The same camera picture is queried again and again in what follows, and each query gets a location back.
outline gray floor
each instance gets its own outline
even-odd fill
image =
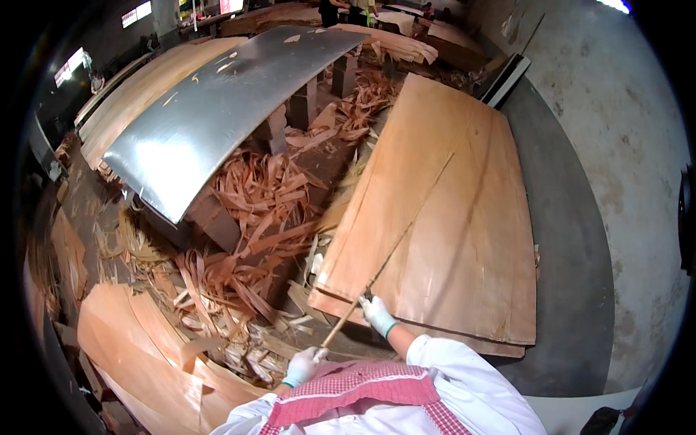
[[[501,109],[519,150],[541,256],[537,344],[488,358],[524,395],[603,393],[614,333],[609,247],[590,182],[551,109],[522,78]]]

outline white long-sleeve shirt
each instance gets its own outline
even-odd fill
[[[527,401],[499,371],[464,343],[446,338],[417,337],[406,363],[431,369],[442,403],[472,435],[546,434]],[[269,393],[234,408],[227,422],[211,435],[256,435],[268,421],[277,395]],[[304,420],[283,435],[437,434],[421,406],[394,405],[362,399]]]

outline curved metal sheet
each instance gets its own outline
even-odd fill
[[[273,110],[366,38],[316,30],[276,27],[210,61],[131,122],[102,159],[143,201],[178,223],[206,181]],[[300,35],[297,42],[283,42],[294,35]]]

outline red gingham apron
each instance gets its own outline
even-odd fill
[[[443,435],[470,435],[440,401],[428,369],[392,361],[323,364],[314,379],[278,396],[259,435],[277,435],[284,426],[318,418],[329,409],[364,398],[420,405]]]

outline white glove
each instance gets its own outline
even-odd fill
[[[281,383],[286,383],[294,388],[307,382],[317,371],[317,367],[323,362],[321,360],[328,352],[329,350],[326,348],[317,349],[312,346],[296,353],[290,360],[290,364],[287,366],[287,375]]]
[[[373,296],[372,302],[364,296],[360,296],[360,305],[363,307],[365,320],[367,320],[382,337],[387,338],[387,334],[396,325],[396,320],[387,311],[384,301],[379,297]]]

